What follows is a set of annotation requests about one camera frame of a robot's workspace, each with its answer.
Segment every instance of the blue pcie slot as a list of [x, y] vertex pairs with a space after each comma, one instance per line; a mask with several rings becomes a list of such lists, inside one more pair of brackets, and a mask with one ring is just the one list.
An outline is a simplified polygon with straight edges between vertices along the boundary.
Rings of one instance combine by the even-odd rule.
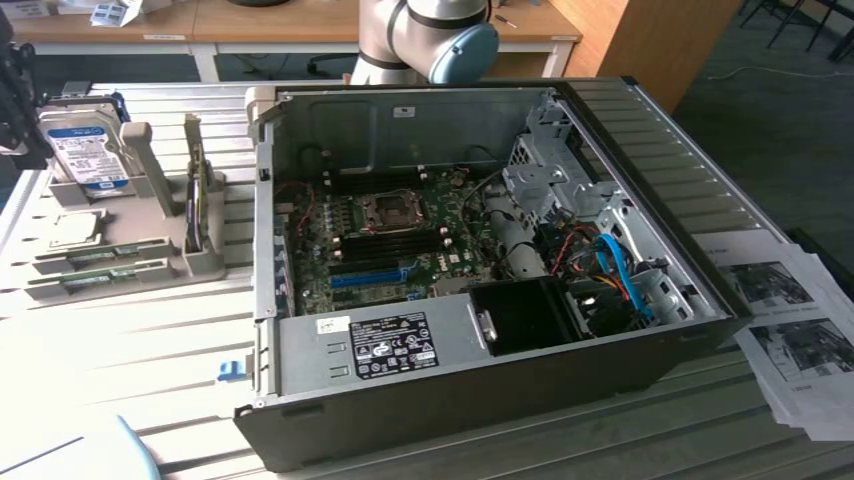
[[334, 277], [332, 279], [330, 279], [332, 288], [362, 287], [364, 285], [378, 285], [380, 283], [400, 283], [403, 281], [406, 281], [404, 270], [364, 273], [362, 275]]

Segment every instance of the white cable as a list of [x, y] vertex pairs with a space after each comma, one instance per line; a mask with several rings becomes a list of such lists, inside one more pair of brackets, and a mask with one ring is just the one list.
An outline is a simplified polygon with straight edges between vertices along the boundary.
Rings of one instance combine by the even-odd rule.
[[787, 70], [778, 70], [775, 68], [765, 68], [765, 67], [738, 67], [726, 75], [706, 77], [706, 80], [726, 80], [727, 78], [733, 78], [745, 70], [765, 70], [766, 72], [779, 73], [781, 75], [790, 75], [793, 77], [805, 77], [805, 78], [830, 78], [830, 77], [853, 77], [854, 72], [833, 72], [826, 74], [813, 74], [813, 73], [801, 73], [801, 72], [790, 72]]

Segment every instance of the hard drive label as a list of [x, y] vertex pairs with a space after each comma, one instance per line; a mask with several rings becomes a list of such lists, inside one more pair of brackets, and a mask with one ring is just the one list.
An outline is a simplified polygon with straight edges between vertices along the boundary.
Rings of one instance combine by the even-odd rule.
[[109, 137], [101, 127], [48, 130], [56, 156], [76, 182], [92, 190], [109, 190], [128, 184], [128, 174], [119, 156], [107, 145]]
[[439, 365], [424, 312], [352, 322], [350, 339], [363, 380]]

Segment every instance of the barcode label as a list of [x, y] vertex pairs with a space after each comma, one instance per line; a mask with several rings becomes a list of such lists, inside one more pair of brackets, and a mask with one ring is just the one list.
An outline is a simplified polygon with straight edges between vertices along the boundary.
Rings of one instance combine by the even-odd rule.
[[56, 158], [75, 181], [92, 190], [124, 186], [128, 175], [119, 156], [107, 150], [109, 137], [101, 127], [48, 130]]

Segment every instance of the hard drive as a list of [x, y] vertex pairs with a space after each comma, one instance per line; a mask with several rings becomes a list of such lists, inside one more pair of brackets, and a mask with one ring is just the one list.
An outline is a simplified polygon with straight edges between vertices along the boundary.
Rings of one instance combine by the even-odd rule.
[[129, 121], [117, 93], [52, 99], [41, 109], [39, 127], [55, 152], [55, 180], [77, 183], [87, 197], [133, 193], [128, 178], [141, 175], [135, 153], [119, 141]]

